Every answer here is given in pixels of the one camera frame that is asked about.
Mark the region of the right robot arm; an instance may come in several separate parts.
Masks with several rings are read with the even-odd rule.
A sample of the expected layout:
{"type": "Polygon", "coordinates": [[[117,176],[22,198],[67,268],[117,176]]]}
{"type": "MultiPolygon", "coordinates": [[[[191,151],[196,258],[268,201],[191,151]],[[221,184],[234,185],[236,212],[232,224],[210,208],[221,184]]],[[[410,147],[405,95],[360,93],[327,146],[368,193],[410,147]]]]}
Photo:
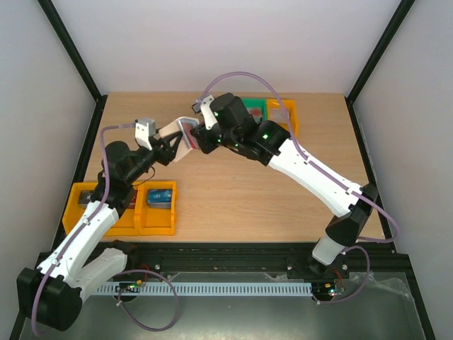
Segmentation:
{"type": "Polygon", "coordinates": [[[359,239],[377,189],[342,177],[311,156],[281,125],[256,122],[243,100],[232,93],[197,100],[193,111],[204,119],[190,131],[203,153],[226,147],[290,177],[328,207],[333,218],[312,250],[309,270],[319,278],[330,273],[337,256],[359,239]]]}

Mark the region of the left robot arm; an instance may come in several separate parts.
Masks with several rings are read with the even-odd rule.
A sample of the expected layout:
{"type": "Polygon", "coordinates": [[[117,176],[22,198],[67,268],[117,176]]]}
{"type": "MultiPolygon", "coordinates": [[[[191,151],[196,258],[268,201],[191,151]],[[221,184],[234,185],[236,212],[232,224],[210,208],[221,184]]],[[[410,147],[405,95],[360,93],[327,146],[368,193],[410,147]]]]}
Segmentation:
{"type": "Polygon", "coordinates": [[[158,276],[153,271],[130,267],[131,247],[125,242],[116,242],[96,259],[88,259],[132,202],[135,181],[156,163],[170,164],[183,139],[181,131],[157,137],[147,127],[131,127],[138,149],[100,138],[103,168],[84,213],[46,259],[35,268],[24,268],[17,277],[19,309],[30,320],[35,336],[44,336],[51,329],[70,328],[85,301],[111,278],[138,273],[158,276]]]}

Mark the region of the cream leather card holder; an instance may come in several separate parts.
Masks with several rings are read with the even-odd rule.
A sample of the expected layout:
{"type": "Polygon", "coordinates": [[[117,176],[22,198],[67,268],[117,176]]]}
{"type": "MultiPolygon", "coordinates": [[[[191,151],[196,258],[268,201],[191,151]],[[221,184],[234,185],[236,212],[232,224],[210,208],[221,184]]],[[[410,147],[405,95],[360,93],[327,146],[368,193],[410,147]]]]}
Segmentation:
{"type": "Polygon", "coordinates": [[[159,130],[159,135],[162,139],[174,135],[174,138],[170,140],[170,146],[176,151],[173,162],[178,162],[192,150],[199,149],[196,138],[191,134],[191,130],[199,124],[200,121],[197,118],[183,116],[159,130]]]}

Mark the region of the red credit card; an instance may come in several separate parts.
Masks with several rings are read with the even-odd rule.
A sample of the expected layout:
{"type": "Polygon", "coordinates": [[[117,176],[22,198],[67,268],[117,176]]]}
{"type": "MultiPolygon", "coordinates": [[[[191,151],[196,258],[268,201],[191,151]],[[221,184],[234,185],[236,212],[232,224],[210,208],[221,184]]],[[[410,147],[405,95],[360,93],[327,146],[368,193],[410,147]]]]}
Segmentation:
{"type": "Polygon", "coordinates": [[[192,118],[184,118],[182,119],[181,124],[188,145],[192,149],[198,149],[199,145],[197,143],[197,139],[191,133],[191,131],[199,125],[198,120],[192,118]]]}

